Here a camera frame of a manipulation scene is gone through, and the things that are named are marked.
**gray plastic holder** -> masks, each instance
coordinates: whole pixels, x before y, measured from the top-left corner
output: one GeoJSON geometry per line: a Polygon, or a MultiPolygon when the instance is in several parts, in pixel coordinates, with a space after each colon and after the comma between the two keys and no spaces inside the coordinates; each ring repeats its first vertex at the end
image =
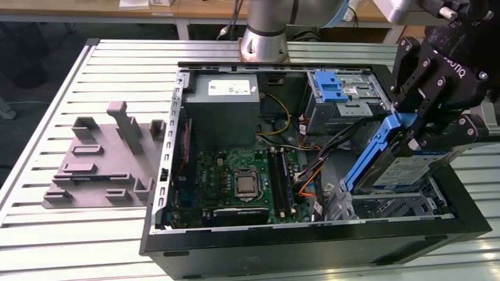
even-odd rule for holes
{"type": "Polygon", "coordinates": [[[116,124],[77,117],[75,138],[51,187],[44,208],[145,206],[160,166],[165,122],[137,124],[127,103],[109,102],[116,124]]]}

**power supply label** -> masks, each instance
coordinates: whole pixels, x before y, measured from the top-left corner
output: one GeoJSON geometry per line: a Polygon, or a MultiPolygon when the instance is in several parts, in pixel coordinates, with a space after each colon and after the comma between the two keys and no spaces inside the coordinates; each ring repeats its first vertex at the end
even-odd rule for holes
{"type": "Polygon", "coordinates": [[[212,80],[208,82],[208,95],[249,95],[248,80],[212,80]]]}
{"type": "Polygon", "coordinates": [[[419,152],[412,157],[399,157],[373,184],[375,189],[397,189],[412,185],[428,172],[429,164],[448,152],[419,152]]]}

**white label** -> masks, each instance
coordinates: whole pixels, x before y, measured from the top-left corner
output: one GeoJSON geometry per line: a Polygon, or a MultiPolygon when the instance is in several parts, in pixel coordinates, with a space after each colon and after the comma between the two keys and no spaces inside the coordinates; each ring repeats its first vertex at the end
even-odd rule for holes
{"type": "Polygon", "coordinates": [[[344,88],[344,93],[345,94],[357,94],[356,87],[345,87],[344,88]]]}
{"type": "Polygon", "coordinates": [[[152,16],[173,16],[172,13],[151,13],[152,16]]]}
{"type": "Polygon", "coordinates": [[[429,164],[443,157],[444,155],[413,155],[396,158],[373,186],[393,189],[396,186],[412,185],[428,172],[429,164]]]}
{"type": "Polygon", "coordinates": [[[249,95],[248,80],[212,80],[208,82],[208,95],[249,95]]]}
{"type": "Polygon", "coordinates": [[[307,131],[305,125],[299,125],[299,131],[301,135],[305,135],[305,131],[307,131]]]}
{"type": "Polygon", "coordinates": [[[315,202],[315,210],[319,214],[323,214],[323,207],[321,207],[320,203],[317,203],[317,201],[315,202]]]}

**connector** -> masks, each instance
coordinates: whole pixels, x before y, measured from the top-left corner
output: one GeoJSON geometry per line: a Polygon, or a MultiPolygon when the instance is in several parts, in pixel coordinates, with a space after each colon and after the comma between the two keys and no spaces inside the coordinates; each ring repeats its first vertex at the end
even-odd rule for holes
{"type": "Polygon", "coordinates": [[[321,92],[323,102],[347,102],[349,97],[343,91],[343,82],[339,80],[335,72],[315,72],[316,85],[321,92]]]}
{"type": "Polygon", "coordinates": [[[217,36],[216,40],[219,40],[219,38],[221,38],[224,35],[227,35],[228,31],[229,31],[229,25],[224,26],[223,29],[220,29],[219,36],[217,36]]]}

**chip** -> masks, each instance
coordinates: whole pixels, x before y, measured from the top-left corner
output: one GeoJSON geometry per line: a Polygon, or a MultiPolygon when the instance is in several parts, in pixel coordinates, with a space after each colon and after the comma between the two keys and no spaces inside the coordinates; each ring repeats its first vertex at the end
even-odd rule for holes
{"type": "Polygon", "coordinates": [[[259,195],[259,174],[256,169],[235,170],[235,196],[249,202],[259,195]]]}

